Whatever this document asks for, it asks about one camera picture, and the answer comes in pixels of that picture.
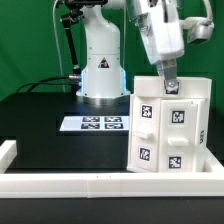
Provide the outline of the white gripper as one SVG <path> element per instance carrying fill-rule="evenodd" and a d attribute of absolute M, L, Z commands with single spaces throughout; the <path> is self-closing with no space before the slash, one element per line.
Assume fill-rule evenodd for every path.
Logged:
<path fill-rule="evenodd" d="M 184 54 L 184 41 L 176 0 L 127 0 L 129 19 L 139 29 L 151 64 L 164 78 L 167 91 L 178 89 L 176 58 Z"/>

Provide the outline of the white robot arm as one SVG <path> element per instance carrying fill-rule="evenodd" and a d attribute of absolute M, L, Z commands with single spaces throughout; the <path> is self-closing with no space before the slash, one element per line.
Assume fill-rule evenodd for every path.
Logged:
<path fill-rule="evenodd" d="M 149 62 L 165 79 L 165 88 L 176 90 L 176 59 L 184 54 L 176 0 L 106 0 L 105 7 L 128 12 L 139 29 Z M 123 98 L 129 91 L 120 65 L 120 31 L 103 17 L 100 6 L 86 6 L 83 12 L 87 64 L 78 95 L 88 100 Z"/>

